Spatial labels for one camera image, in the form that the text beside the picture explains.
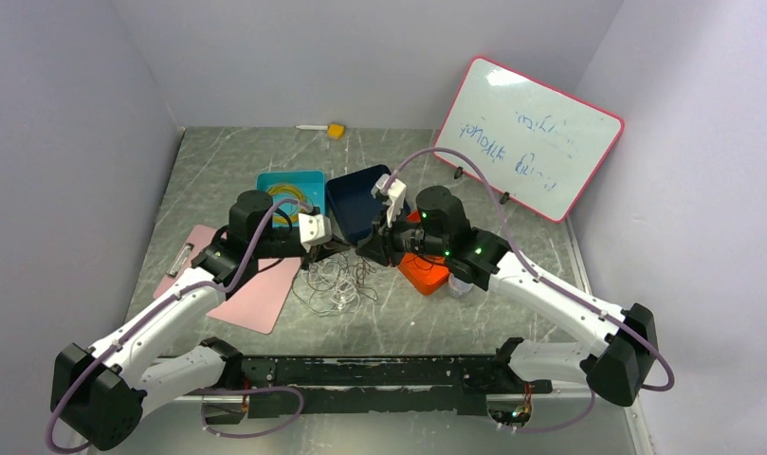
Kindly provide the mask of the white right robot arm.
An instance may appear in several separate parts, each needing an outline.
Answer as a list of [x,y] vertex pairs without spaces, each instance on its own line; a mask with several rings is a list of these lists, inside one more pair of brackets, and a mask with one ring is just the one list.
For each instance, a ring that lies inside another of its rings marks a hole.
[[516,300],[574,338],[567,344],[520,342],[492,369],[501,391],[517,391],[527,381],[560,380],[585,384],[604,400],[628,407],[648,388],[658,340],[646,306],[625,309],[600,300],[531,263],[503,237],[473,227],[461,200],[445,187],[420,191],[416,203],[415,221],[392,221],[382,210],[356,253],[388,266],[408,253],[437,257],[460,281]]

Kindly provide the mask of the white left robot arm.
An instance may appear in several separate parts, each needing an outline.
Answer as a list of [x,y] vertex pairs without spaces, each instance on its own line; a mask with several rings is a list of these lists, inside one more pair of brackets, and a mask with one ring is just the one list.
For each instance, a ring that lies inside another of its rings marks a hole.
[[258,190],[241,193],[228,223],[181,276],[134,318],[93,344],[71,343],[55,358],[50,417],[44,442],[55,454],[93,446],[109,450],[141,419],[191,391],[232,393],[244,379],[242,356],[215,339],[156,364],[163,349],[194,321],[236,294],[259,274],[261,259],[334,254],[328,216],[294,198],[275,200]]

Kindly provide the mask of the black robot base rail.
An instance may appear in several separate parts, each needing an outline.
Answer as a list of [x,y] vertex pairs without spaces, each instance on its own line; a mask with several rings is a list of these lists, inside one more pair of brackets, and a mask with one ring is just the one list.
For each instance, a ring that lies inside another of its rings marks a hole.
[[526,382],[509,362],[518,337],[492,354],[308,356],[232,354],[224,389],[254,396],[211,396],[202,410],[214,425],[304,414],[453,411],[489,416],[490,398],[547,394],[549,380]]

